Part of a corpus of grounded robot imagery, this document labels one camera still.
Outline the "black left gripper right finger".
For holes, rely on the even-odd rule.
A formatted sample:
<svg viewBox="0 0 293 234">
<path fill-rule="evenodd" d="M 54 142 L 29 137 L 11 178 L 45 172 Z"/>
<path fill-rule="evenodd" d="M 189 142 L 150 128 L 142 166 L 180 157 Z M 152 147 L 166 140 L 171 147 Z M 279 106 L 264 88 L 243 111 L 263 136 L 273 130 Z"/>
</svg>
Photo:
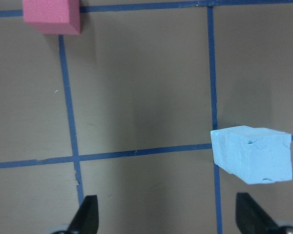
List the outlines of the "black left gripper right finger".
<svg viewBox="0 0 293 234">
<path fill-rule="evenodd" d="M 277 224 L 248 193 L 237 193 L 235 222 L 242 234 L 269 234 Z"/>
</svg>

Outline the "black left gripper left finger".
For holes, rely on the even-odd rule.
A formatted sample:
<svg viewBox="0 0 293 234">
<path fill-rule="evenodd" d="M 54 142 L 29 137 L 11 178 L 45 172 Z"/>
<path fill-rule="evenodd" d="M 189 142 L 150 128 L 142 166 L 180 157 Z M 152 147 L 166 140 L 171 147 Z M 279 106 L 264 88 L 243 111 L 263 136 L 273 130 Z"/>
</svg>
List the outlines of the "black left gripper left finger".
<svg viewBox="0 0 293 234">
<path fill-rule="evenodd" d="M 98 198 L 96 195 L 87 195 L 67 231 L 70 234 L 96 234 L 99 227 Z"/>
</svg>

